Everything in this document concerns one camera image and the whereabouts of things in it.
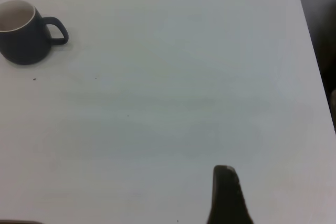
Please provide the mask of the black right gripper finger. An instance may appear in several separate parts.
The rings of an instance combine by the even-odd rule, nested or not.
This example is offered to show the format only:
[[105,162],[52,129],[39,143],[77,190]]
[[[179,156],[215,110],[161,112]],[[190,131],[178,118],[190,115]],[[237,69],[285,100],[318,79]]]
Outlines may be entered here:
[[231,166],[214,167],[212,204],[207,223],[254,223],[245,203],[238,174]]

